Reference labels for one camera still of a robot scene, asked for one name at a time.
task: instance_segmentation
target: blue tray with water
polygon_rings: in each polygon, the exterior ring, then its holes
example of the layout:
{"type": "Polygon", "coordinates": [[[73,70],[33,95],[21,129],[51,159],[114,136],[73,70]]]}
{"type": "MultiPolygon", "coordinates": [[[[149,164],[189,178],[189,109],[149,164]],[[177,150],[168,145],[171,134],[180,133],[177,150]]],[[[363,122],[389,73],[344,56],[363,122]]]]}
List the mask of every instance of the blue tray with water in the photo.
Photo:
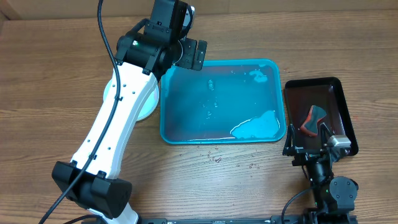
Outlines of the blue tray with water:
{"type": "Polygon", "coordinates": [[[162,77],[160,134],[170,144],[272,142],[286,132],[279,69],[267,59],[205,61],[162,77]]]}

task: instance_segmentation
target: wood grain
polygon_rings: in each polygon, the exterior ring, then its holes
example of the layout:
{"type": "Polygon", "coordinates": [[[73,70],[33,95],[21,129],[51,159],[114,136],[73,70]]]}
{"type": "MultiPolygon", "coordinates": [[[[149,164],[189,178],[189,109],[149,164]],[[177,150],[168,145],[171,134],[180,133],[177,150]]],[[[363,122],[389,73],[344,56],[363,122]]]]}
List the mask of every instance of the wood grain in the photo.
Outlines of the wood grain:
{"type": "Polygon", "coordinates": [[[5,15],[0,11],[0,33],[1,33],[1,29],[2,29],[2,23],[6,20],[7,20],[7,18],[5,17],[5,15]]]}
{"type": "MultiPolygon", "coordinates": [[[[396,0],[183,0],[198,15],[254,12],[309,12],[398,9],[396,0]]],[[[0,0],[0,10],[10,19],[81,19],[96,17],[98,0],[0,0]]],[[[148,16],[154,0],[104,1],[103,15],[148,16]]]]}
{"type": "MultiPolygon", "coordinates": [[[[113,49],[140,17],[104,19],[113,49]]],[[[198,16],[190,33],[209,59],[270,58],[281,84],[338,77],[359,154],[334,166],[360,186],[360,223],[397,223],[398,11],[198,16]]],[[[60,191],[56,161],[69,161],[93,124],[111,78],[96,19],[6,21],[0,36],[0,223],[37,223],[60,191]]],[[[137,123],[120,178],[144,218],[269,217],[308,187],[269,144],[171,146],[159,135],[159,108],[137,123]],[[220,163],[209,157],[222,158],[220,163]],[[257,164],[259,169],[250,169],[257,164]]],[[[308,198],[288,213],[312,206],[308,198]]],[[[86,211],[64,201],[48,223],[86,211]]]]}

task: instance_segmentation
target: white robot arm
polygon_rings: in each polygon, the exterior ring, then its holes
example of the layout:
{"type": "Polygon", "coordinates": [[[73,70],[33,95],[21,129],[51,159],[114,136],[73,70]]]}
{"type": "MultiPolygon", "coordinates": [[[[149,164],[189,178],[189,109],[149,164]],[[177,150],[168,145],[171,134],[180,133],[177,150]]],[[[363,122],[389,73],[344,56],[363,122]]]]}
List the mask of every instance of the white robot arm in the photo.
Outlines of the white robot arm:
{"type": "Polygon", "coordinates": [[[111,58],[117,63],[119,76],[114,71],[94,125],[70,163],[57,162],[53,169],[52,177],[63,195],[101,216],[106,223],[138,221],[138,214],[128,202],[132,185],[118,176],[126,144],[148,97],[172,65],[193,70],[201,70],[203,66],[207,43],[187,38],[194,13],[195,8],[179,0],[155,0],[150,19],[143,19],[119,39],[118,51],[111,58]],[[143,34],[138,33],[143,27],[143,34]],[[121,85],[115,109],[117,78],[121,85]],[[101,139],[112,110],[113,118],[101,139]],[[99,147],[94,154],[96,144],[99,147]]]}

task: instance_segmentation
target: red sponge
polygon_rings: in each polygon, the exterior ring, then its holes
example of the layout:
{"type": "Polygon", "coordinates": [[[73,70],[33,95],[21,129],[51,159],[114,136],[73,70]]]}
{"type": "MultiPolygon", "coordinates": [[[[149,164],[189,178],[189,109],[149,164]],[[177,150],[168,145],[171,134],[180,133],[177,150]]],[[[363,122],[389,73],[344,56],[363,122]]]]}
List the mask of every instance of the red sponge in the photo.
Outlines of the red sponge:
{"type": "Polygon", "coordinates": [[[326,116],[326,111],[319,106],[312,105],[310,112],[300,130],[309,136],[318,136],[318,122],[326,116]]]}

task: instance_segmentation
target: black cable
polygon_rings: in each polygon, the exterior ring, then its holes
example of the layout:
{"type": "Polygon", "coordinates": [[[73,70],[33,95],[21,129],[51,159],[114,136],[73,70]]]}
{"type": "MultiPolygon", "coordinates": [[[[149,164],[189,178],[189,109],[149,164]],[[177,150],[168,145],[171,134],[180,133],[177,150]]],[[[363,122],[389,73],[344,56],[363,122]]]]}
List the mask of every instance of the black cable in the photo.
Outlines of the black cable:
{"type": "Polygon", "coordinates": [[[133,32],[138,32],[139,30],[141,30],[146,24],[147,22],[149,22],[148,19],[142,19],[141,21],[139,21],[139,23],[137,23],[132,29],[131,31],[133,32]]]}
{"type": "Polygon", "coordinates": [[[301,191],[300,193],[298,193],[297,195],[294,195],[285,205],[284,209],[282,210],[282,215],[280,216],[280,220],[282,222],[282,224],[285,224],[285,212],[287,207],[298,197],[308,193],[309,191],[313,190],[315,187],[317,187],[318,185],[314,185],[312,187],[310,187],[309,189],[305,189],[303,191],[301,191]]]}
{"type": "Polygon", "coordinates": [[[85,163],[85,165],[83,166],[83,168],[81,168],[81,171],[79,172],[79,174],[76,176],[76,178],[73,180],[73,182],[69,185],[69,187],[66,189],[66,191],[64,191],[61,196],[59,196],[59,198],[54,202],[54,204],[50,207],[50,209],[44,214],[44,216],[42,217],[42,219],[39,221],[39,224],[43,224],[46,219],[50,216],[50,214],[55,210],[55,208],[59,205],[59,203],[61,203],[61,201],[63,200],[63,198],[65,198],[65,196],[69,193],[69,191],[73,188],[73,186],[75,186],[75,184],[80,180],[80,178],[82,177],[82,175],[84,174],[84,172],[87,170],[88,166],[90,165],[90,163],[92,162],[100,144],[101,141],[103,140],[103,138],[105,137],[105,134],[109,128],[109,125],[112,122],[113,116],[115,114],[116,108],[118,107],[118,102],[119,102],[119,97],[120,97],[120,74],[119,74],[119,69],[118,66],[116,65],[116,61],[113,57],[113,53],[111,50],[111,47],[109,46],[108,40],[106,39],[105,33],[104,33],[104,29],[103,29],[103,25],[102,25],[102,19],[101,19],[101,10],[102,10],[102,3],[103,0],[99,0],[98,1],[98,10],[97,10],[97,19],[98,19],[98,27],[99,27],[99,31],[101,32],[101,36],[102,39],[104,40],[105,43],[105,47],[106,50],[108,51],[109,57],[111,58],[112,61],[112,65],[115,71],[115,76],[116,76],[116,83],[117,83],[117,89],[116,89],[116,95],[114,97],[114,103],[113,103],[113,107],[111,110],[111,113],[109,115],[109,118],[105,124],[104,129],[102,130],[101,135],[98,138],[97,143],[94,146],[93,151],[91,152],[91,154],[88,156],[88,159],[85,163]]]}
{"type": "MultiPolygon", "coordinates": [[[[332,173],[332,171],[331,171],[331,168],[332,168],[332,165],[333,165],[333,161],[332,161],[332,159],[331,159],[331,152],[330,152],[330,150],[328,151],[328,154],[329,154],[329,175],[328,175],[328,177],[325,177],[325,179],[324,179],[323,181],[321,181],[319,184],[314,184],[314,185],[313,185],[312,187],[310,187],[309,189],[305,189],[305,190],[301,191],[300,193],[298,193],[297,195],[294,195],[294,196],[286,203],[284,209],[282,210],[282,215],[280,216],[280,220],[281,220],[282,224],[285,224],[285,219],[284,219],[284,218],[285,218],[285,212],[286,212],[287,207],[288,207],[296,198],[300,197],[300,196],[303,195],[303,194],[306,194],[308,191],[311,191],[311,190],[313,190],[313,189],[315,189],[315,188],[317,188],[317,187],[319,187],[319,186],[322,186],[330,177],[332,177],[333,173],[332,173]]],[[[303,172],[304,172],[304,174],[305,174],[305,177],[308,178],[308,177],[307,177],[307,174],[306,174],[305,171],[304,171],[304,166],[302,166],[302,169],[303,169],[303,172]]]]}
{"type": "Polygon", "coordinates": [[[78,221],[82,221],[82,220],[85,220],[87,218],[97,218],[97,219],[99,219],[99,218],[102,218],[102,217],[100,215],[83,215],[83,216],[81,216],[79,218],[75,218],[74,220],[70,220],[70,221],[68,221],[68,222],[66,222],[64,224],[76,223],[78,221]]]}
{"type": "Polygon", "coordinates": [[[308,176],[307,173],[305,172],[304,165],[301,166],[301,169],[303,170],[305,178],[308,180],[308,176]]]}

